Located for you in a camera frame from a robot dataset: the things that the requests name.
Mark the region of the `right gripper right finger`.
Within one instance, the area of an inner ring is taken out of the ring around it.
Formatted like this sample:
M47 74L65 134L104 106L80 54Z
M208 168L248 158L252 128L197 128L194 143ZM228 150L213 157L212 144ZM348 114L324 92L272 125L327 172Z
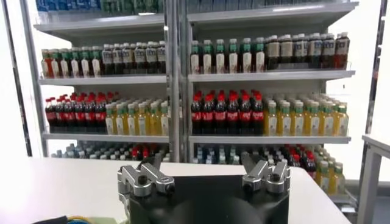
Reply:
M254 162L248 152L242 152L241 163L246 170L242 177L242 187L248 193L266 189L271 194L283 194L290 190L291 169L285 159L276 165L259 159Z

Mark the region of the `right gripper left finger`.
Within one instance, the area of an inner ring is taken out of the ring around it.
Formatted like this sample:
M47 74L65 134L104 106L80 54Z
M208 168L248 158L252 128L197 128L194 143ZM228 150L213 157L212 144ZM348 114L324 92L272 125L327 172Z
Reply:
M142 160L137 169L130 165L121 166L117 172L118 194L148 197L153 187L163 195L173 194L174 178L160 171L161 161L161 154L157 153L152 158Z

